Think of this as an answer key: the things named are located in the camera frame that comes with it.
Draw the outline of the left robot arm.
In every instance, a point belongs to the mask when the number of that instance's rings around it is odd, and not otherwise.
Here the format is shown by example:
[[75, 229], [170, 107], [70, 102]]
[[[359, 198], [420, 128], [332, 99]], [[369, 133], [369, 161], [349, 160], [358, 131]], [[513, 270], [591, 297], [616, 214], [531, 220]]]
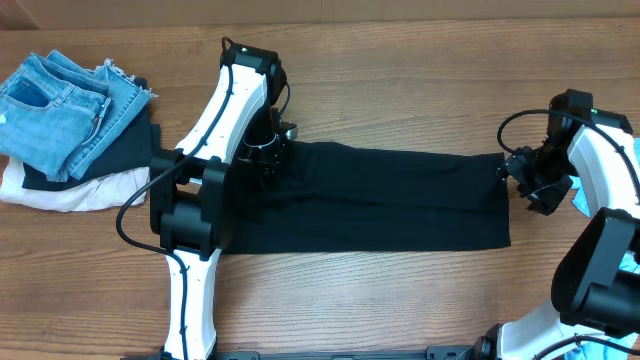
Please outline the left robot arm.
[[222, 41], [214, 94], [188, 135], [151, 162], [152, 231], [170, 276], [170, 323], [162, 359], [216, 355], [214, 288], [223, 243], [247, 181], [265, 186], [297, 135], [276, 102], [288, 90], [275, 51]]

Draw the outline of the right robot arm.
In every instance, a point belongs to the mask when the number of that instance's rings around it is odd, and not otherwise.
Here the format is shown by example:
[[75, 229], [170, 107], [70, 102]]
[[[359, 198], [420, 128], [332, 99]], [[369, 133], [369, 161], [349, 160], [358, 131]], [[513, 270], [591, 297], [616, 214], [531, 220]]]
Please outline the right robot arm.
[[639, 276], [621, 269], [639, 254], [639, 164], [633, 129], [622, 114], [595, 107], [592, 94], [568, 89], [544, 109], [546, 138], [512, 149], [498, 169], [512, 177], [530, 210], [555, 211], [579, 178], [590, 222], [557, 267], [549, 301], [492, 327], [461, 359], [555, 359], [583, 344], [627, 355], [620, 339], [639, 331]]

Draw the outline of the black t-shirt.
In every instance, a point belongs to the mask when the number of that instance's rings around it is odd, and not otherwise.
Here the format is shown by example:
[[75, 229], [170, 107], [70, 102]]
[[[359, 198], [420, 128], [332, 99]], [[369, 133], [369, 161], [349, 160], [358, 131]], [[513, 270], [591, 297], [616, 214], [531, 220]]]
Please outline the black t-shirt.
[[228, 254], [476, 251], [508, 247], [501, 153], [473, 156], [292, 144], [250, 184]]

